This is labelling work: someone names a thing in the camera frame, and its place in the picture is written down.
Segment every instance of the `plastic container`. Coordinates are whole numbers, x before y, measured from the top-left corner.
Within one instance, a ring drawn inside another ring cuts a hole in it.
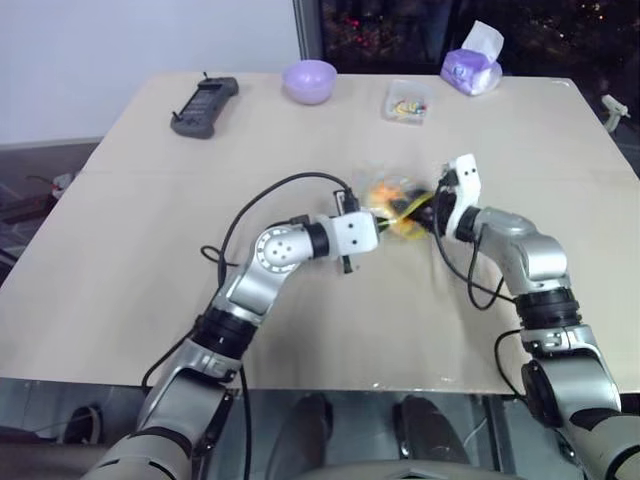
[[[431,109],[431,89],[409,80],[392,80],[382,105],[382,116],[394,122],[421,125]]]
[[[317,105],[331,97],[338,72],[327,62],[302,60],[282,74],[284,89],[296,102]]]

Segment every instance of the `purple bowl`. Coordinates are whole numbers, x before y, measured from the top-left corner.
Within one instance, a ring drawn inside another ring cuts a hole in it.
[[[338,72],[320,60],[302,60],[282,74],[284,89],[296,102],[317,105],[331,96]]]

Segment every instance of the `robotic arm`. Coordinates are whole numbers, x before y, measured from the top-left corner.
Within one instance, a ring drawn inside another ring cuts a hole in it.
[[[217,292],[147,396],[137,431],[120,440],[85,478],[191,478],[191,458],[212,448],[231,408],[224,385],[268,316],[285,280],[303,262],[371,251],[375,217],[364,211],[268,228],[249,260]]]
[[[436,236],[473,243],[500,267],[522,319],[522,344],[533,357],[522,367],[531,414],[565,437],[590,478],[636,480],[640,417],[620,413],[616,385],[581,323],[562,247],[523,217],[477,208],[479,195],[475,159],[465,155],[447,165],[435,197],[410,218]],[[210,449],[221,433],[232,403],[225,385],[284,281],[307,260],[344,258],[377,245],[376,219],[363,211],[265,230],[171,357],[137,431],[85,478],[190,478],[192,455]]]
[[[411,218],[432,233],[476,244],[500,267],[522,320],[522,345],[533,357],[522,367],[533,417],[565,437],[590,478],[640,478],[640,417],[620,413],[618,389],[591,328],[581,323],[558,241],[521,216],[475,206],[473,155],[450,162],[438,188],[441,198]]]

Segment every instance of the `clear plastic box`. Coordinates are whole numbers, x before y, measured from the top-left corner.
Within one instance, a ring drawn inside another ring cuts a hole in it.
[[[393,122],[421,125],[431,109],[431,89],[419,82],[392,80],[382,106],[382,116]]]

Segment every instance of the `tabletop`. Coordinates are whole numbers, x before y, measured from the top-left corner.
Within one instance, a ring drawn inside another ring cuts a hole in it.
[[[137,384],[215,290],[199,247],[219,245],[257,192],[305,170],[356,192],[395,174],[433,187],[444,162],[471,152],[480,205],[560,241],[583,320],[621,390],[640,390],[640,184],[573,82],[506,77],[469,98],[438,77],[340,75],[332,98],[309,107],[286,98],[277,75],[236,78],[240,94],[209,140],[169,128],[198,74],[154,77],[133,98],[0,289],[0,376]],[[392,78],[432,89],[422,126],[381,118]],[[304,180],[267,197],[243,219],[229,260],[243,261],[274,221],[333,214],[333,189]],[[470,249],[446,247],[466,268]],[[430,238],[383,234],[353,260],[351,275],[314,261],[288,280],[245,357],[250,385],[507,391],[492,347],[518,325],[512,305],[474,310]],[[492,285],[497,271],[481,259],[477,277]],[[502,355],[518,378],[519,341]]]

